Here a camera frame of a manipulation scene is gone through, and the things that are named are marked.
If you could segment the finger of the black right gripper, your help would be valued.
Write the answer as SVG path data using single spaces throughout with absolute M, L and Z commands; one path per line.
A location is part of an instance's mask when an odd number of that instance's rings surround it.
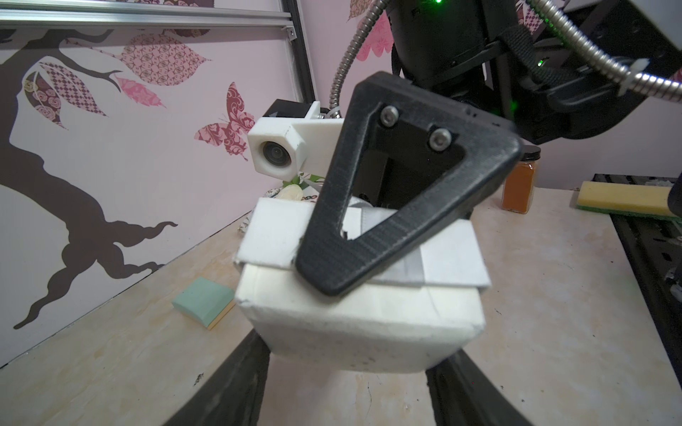
M 383 264 L 410 252 L 456 220 L 465 217 L 502 185 L 506 176 L 388 176 L 385 173 L 385 78 L 378 72 L 358 83 L 323 189 L 315 204 L 295 260 L 298 275 L 326 296 L 341 296 L 377 274 Z M 523 144 L 511 124 L 511 171 Z M 378 172 L 378 191 L 371 193 L 369 171 Z M 374 204 L 395 213 L 375 227 L 370 250 L 386 251 L 346 277 L 340 271 L 313 266 L 315 256 L 330 261 L 314 245 L 324 236 L 346 237 L 341 225 L 350 199 L 367 193 Z

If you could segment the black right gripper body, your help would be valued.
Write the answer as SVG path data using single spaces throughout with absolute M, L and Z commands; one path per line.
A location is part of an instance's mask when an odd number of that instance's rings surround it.
M 506 176 L 512 170 L 512 123 L 505 110 L 509 71 L 482 63 L 509 53 L 499 35 L 511 5 L 491 1 L 390 1 L 385 7 L 406 79 L 385 78 L 385 173 L 388 176 Z

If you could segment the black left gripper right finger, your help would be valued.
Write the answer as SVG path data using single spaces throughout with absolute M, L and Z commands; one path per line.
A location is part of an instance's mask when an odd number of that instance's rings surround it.
M 426 379 L 438 426 L 531 426 L 463 350 L 426 370 Z

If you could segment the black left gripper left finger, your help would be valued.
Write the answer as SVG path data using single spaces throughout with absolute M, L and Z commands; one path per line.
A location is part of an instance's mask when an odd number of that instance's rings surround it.
M 167 425 L 256 425 L 271 351 L 252 330 Z

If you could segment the mint green box lid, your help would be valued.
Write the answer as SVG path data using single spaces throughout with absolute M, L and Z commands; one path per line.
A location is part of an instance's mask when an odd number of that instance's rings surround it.
M 230 287 L 197 278 L 174 298 L 172 306 L 207 330 L 212 330 L 234 307 L 235 294 Z

